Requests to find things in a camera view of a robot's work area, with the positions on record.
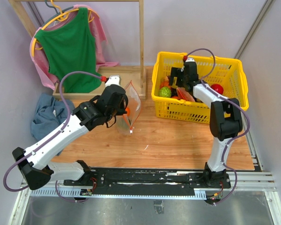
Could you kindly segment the orange toy tangerine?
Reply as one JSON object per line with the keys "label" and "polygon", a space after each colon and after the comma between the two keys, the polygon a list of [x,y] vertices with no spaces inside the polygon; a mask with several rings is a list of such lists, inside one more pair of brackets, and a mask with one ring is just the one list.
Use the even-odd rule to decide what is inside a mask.
{"label": "orange toy tangerine", "polygon": [[161,81],[160,89],[163,87],[171,88],[171,86],[169,85],[169,78],[167,76],[165,76]]}

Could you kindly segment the orange toy carrot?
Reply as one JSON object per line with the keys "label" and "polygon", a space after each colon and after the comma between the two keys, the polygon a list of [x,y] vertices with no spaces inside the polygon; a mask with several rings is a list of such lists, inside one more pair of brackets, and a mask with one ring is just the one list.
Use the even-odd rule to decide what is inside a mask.
{"label": "orange toy carrot", "polygon": [[130,122],[130,119],[129,119],[129,115],[130,115],[130,109],[129,107],[126,108],[126,114],[123,115],[123,119],[125,121],[125,123],[130,126],[131,125],[131,122]]}

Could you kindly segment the clear zip top bag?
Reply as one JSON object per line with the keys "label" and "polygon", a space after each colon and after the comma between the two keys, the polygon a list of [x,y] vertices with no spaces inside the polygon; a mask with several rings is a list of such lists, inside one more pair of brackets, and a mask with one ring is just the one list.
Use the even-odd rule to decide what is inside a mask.
{"label": "clear zip top bag", "polygon": [[139,94],[137,93],[135,87],[132,84],[132,81],[130,81],[126,86],[125,86],[125,91],[126,95],[128,97],[128,106],[130,109],[130,115],[129,119],[131,122],[131,125],[128,126],[124,119],[123,116],[118,116],[117,117],[117,129],[122,135],[132,135],[133,134],[133,129],[134,129],[134,124],[136,120],[138,119],[140,112],[141,112],[141,99]]}

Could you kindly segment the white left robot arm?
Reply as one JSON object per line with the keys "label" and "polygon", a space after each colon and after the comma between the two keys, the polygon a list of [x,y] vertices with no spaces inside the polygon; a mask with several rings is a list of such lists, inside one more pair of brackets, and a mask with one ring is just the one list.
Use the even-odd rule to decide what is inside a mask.
{"label": "white left robot arm", "polygon": [[16,148],[12,154],[18,163],[30,190],[37,190],[50,181],[72,180],[87,185],[91,171],[82,160],[73,163],[54,163],[52,158],[80,136],[111,119],[126,113],[128,97],[121,86],[107,86],[100,96],[82,102],[71,113],[68,120],[36,144]]}

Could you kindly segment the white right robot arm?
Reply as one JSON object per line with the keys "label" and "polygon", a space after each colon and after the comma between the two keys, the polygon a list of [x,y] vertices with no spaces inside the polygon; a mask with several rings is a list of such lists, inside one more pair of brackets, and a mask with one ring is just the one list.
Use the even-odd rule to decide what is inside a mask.
{"label": "white right robot arm", "polygon": [[199,79],[197,64],[191,58],[182,68],[170,69],[169,84],[184,88],[210,108],[210,132],[214,137],[212,152],[197,183],[212,188],[228,178],[227,157],[233,141],[243,129],[241,108],[236,98],[227,98]]}

